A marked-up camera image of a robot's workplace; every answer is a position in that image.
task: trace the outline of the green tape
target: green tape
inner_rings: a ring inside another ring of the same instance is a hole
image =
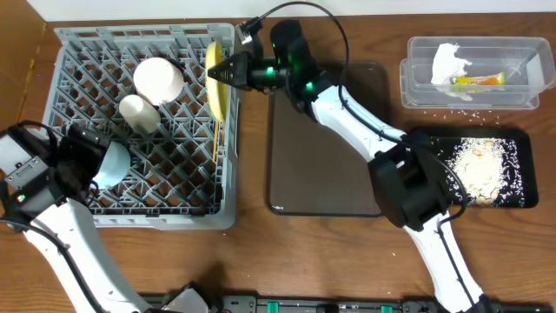
[[[280,313],[280,304],[278,304],[278,303],[268,303],[267,313]]]
[[[387,305],[381,306],[381,313],[392,313],[392,312],[394,312],[394,309],[392,309],[392,307]]]

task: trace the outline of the white tissue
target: white tissue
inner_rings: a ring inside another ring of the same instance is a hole
[[[433,60],[433,79],[431,83],[435,85],[451,85],[450,78],[462,77],[467,74],[463,68],[472,63],[466,59],[455,57],[455,52],[460,48],[457,44],[443,43],[438,47]],[[452,92],[452,87],[437,87],[438,91],[442,91],[450,97],[460,97],[465,101],[473,100],[465,92]]]

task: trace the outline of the clear plastic bin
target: clear plastic bin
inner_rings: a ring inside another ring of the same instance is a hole
[[[467,77],[506,73],[504,86],[431,84],[433,60],[442,43],[458,44],[456,57],[472,62]],[[532,110],[538,94],[556,85],[550,44],[539,37],[413,37],[400,64],[401,99],[411,109]],[[451,97],[447,91],[471,99]]]

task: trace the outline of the dish rack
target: dish rack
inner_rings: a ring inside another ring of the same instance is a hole
[[[240,98],[229,88],[213,162],[215,119],[204,87],[207,45],[234,53],[231,24],[145,25],[55,29],[62,42],[43,123],[59,135],[78,123],[126,146],[128,175],[100,190],[89,209],[96,227],[223,230],[235,222],[237,118]],[[159,106],[152,134],[134,132],[118,111],[135,93],[133,71],[144,59],[164,57],[184,77],[182,94]]]

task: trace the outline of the yellow plate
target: yellow plate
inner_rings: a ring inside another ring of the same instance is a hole
[[[223,121],[226,118],[228,86],[210,78],[208,74],[208,70],[220,62],[222,62],[222,44],[214,41],[207,47],[207,56],[205,58],[205,77],[207,82],[205,87],[207,88],[208,106],[212,114],[218,121]]]

